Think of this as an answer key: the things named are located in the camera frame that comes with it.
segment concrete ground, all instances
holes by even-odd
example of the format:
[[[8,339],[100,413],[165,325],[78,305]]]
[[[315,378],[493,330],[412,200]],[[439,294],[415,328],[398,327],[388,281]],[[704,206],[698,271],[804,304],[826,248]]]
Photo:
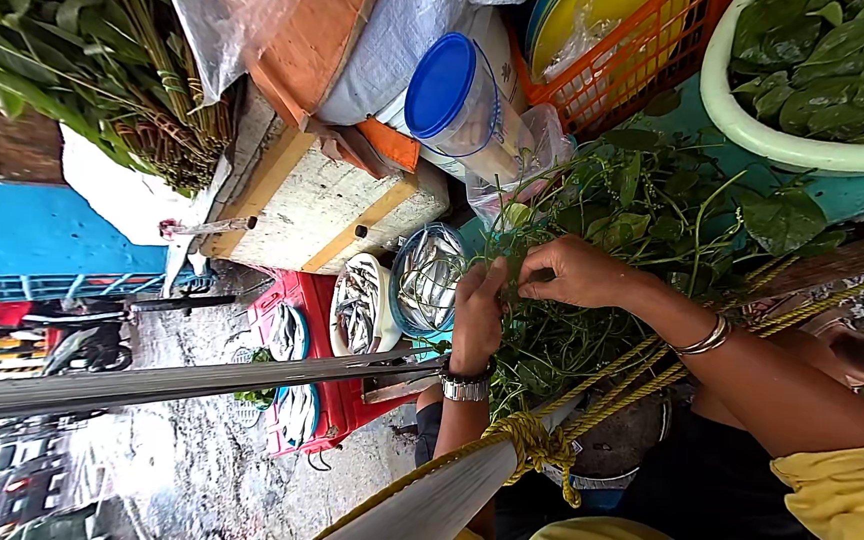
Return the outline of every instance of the concrete ground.
[[[189,317],[141,314],[132,369],[227,363],[250,344],[245,310],[268,289],[267,276],[215,266],[221,280],[213,294],[240,300]],[[864,331],[864,293],[852,312]],[[90,421],[69,441],[76,501],[107,500],[100,517],[116,538],[306,539],[413,468],[414,441],[393,428],[415,422],[414,405],[324,452],[328,472],[304,454],[270,457],[264,420],[243,427],[233,405],[229,396],[163,401]]]

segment yellow rope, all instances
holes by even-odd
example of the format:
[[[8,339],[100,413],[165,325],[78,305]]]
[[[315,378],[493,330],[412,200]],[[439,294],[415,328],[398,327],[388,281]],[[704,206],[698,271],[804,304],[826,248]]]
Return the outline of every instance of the yellow rope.
[[[753,284],[753,288],[757,289],[758,287],[761,287],[767,283],[768,280],[771,280],[782,273],[790,264],[792,264],[794,259],[786,260],[777,267],[774,267],[778,261],[778,258],[773,259],[747,276],[747,279],[751,279],[772,268],[768,274]],[[854,285],[844,291],[834,293],[824,300],[802,305],[788,313],[775,317],[774,319],[752,325],[749,330],[761,338],[766,338],[780,330],[784,330],[796,323],[799,323],[812,315],[822,313],[839,302],[851,296],[855,296],[862,290],[864,290],[864,282]],[[594,428],[610,415],[615,414],[634,403],[636,400],[642,399],[657,390],[668,387],[687,376],[689,370],[685,369],[685,365],[683,365],[682,362],[676,362],[664,372],[643,384],[642,387],[630,392],[622,399],[609,403],[606,398],[609,398],[610,401],[614,400],[623,389],[628,387],[635,379],[644,373],[645,369],[648,369],[648,367],[653,365],[654,362],[665,354],[667,348],[666,346],[662,346],[658,350],[649,354],[645,361],[640,364],[638,368],[636,368],[622,383],[620,383],[620,388],[618,390],[613,389],[615,391],[609,391],[603,399],[596,401],[593,407],[588,411],[585,411],[582,416],[570,422],[565,427],[556,426],[551,432],[547,432],[545,427],[542,425],[540,418],[546,416],[552,411],[555,411],[558,407],[564,405],[569,400],[594,385],[596,382],[601,381],[607,375],[619,373],[624,369],[631,367],[634,365],[634,362],[629,362],[630,359],[656,343],[657,340],[658,338],[655,335],[647,337],[641,343],[620,356],[616,361],[608,364],[599,373],[590,376],[562,397],[546,405],[546,407],[543,408],[537,416],[531,415],[525,411],[513,413],[510,416],[500,419],[490,425],[482,435],[481,439],[467,443],[461,448],[456,448],[445,455],[425,463],[413,472],[405,474],[402,478],[394,481],[388,487],[369,497],[362,504],[359,504],[354,508],[354,510],[342,516],[341,519],[330,525],[322,533],[318,534],[316,540],[324,539],[330,534],[339,531],[345,525],[351,523],[369,510],[377,507],[383,501],[401,492],[409,485],[414,484],[416,481],[428,476],[432,472],[442,469],[454,461],[461,460],[462,458],[478,452],[483,448],[504,441],[510,441],[512,446],[515,448],[515,455],[517,458],[515,472],[510,476],[507,484],[513,484],[530,470],[542,470],[543,464],[548,463],[561,470],[562,496],[573,508],[578,508],[580,504],[580,494],[571,485],[569,480],[571,467],[575,464],[575,450],[572,448],[572,441],[582,436],[588,430]]]

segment yellow shirt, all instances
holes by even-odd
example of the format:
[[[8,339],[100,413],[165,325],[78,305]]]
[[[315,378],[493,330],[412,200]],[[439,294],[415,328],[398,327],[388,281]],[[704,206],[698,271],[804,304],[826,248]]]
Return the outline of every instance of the yellow shirt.
[[[772,462],[772,472],[795,490],[785,505],[822,540],[864,540],[864,448],[794,453]],[[460,540],[478,538],[464,530]],[[620,518],[553,522],[532,540],[667,540],[644,524]]]

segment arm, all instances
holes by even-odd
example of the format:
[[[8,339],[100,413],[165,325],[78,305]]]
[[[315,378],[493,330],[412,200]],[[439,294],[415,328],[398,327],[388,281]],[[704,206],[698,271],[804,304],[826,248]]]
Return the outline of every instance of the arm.
[[[505,284],[507,273],[505,258],[499,257],[487,273],[485,266],[477,264],[459,281],[455,291],[452,359],[448,365],[452,373],[471,377],[485,373],[489,367],[489,357],[498,350],[502,340],[502,310],[496,295]],[[479,439],[488,426],[487,399],[445,399],[441,407],[441,427],[438,429],[435,457]],[[495,503],[490,501],[486,504],[467,528],[486,540],[495,538]]]
[[[556,277],[529,283],[532,272]],[[530,250],[519,294],[598,308],[616,306],[642,319],[675,347],[715,327],[714,313],[657,277],[609,257],[576,236]],[[864,399],[779,347],[737,328],[721,346],[682,362],[774,457],[864,447]]]

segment metal watch band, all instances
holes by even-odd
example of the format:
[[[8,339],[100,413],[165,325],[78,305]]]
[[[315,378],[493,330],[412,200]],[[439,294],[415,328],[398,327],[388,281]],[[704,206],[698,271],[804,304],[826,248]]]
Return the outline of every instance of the metal watch band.
[[[463,376],[449,371],[451,355],[442,362],[438,378],[441,380],[441,391],[445,399],[453,402],[482,402],[489,399],[489,381],[496,373],[496,361],[489,359],[488,367],[483,374]]]
[[[708,335],[708,337],[702,339],[702,341],[696,343],[695,345],[689,345],[688,347],[669,347],[675,352],[676,355],[687,356],[687,355],[701,355],[702,353],[707,353],[722,345],[726,342],[726,339],[729,337],[729,334],[732,333],[732,323],[729,322],[729,319],[726,319],[723,315],[716,313],[716,322],[715,327],[712,329],[712,333]]]

